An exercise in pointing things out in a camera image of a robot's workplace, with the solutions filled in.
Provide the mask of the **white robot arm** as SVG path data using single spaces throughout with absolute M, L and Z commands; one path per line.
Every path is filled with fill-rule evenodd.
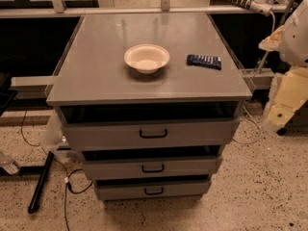
M 285 23 L 259 43 L 265 51 L 276 51 L 290 69 L 271 82 L 263 127 L 272 132 L 284 128 L 308 101 L 308 0 L 302 0 Z

